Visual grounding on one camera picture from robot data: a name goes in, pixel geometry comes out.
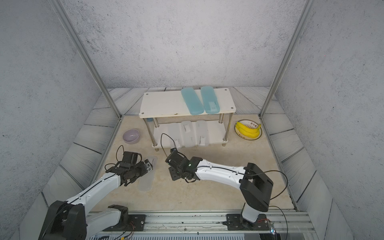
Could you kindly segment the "clear pencil case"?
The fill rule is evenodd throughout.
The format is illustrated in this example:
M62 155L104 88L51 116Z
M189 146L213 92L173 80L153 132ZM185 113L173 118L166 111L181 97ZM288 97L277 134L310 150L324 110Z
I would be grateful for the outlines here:
M196 136L194 126L191 121L181 122L183 143L186 148L194 147L196 145Z
M171 123L168 125L168 135L175 142L176 148L179 149L182 147L182 138L181 138L180 126L178 123Z
M209 131L208 131L207 122L197 121L196 129L197 129L198 146L207 147L209 145Z
M158 158L156 156L148 156L144 160L147 172L140 177L138 189L140 192L148 192L151 190L155 178L155 171Z

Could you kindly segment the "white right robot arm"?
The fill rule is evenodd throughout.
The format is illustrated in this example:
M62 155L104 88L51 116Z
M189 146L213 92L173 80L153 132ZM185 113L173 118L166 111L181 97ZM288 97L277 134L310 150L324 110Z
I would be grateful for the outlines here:
M171 150L166 163L174 181L213 181L240 190L245 199L241 215L248 224L256 223L259 215L269 210L274 183L253 163L245 167L225 166L199 157L188 159L176 149Z

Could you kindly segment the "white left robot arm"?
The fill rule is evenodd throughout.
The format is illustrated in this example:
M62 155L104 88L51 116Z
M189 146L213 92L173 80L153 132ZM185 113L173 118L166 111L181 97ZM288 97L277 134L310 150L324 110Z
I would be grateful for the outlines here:
M77 195L66 201L55 201L49 206L39 239L88 240L104 230L133 233L143 226L144 216L130 217L127 207L111 205L104 212L91 216L89 212L110 192L134 183L152 170L149 160L118 164Z

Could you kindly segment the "plain teal pencil case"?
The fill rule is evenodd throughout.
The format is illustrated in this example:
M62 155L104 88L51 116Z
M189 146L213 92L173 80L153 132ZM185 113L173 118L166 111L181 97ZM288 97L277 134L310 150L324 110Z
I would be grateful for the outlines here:
M181 94L191 115L204 113L204 106L193 88L183 88Z

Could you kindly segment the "teal pencil case with label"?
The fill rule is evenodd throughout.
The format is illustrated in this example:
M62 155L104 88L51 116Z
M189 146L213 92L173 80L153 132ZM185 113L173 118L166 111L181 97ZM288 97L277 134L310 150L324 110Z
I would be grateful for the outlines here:
M214 88L211 86L201 87L201 95L205 112L209 115L218 114L220 106Z

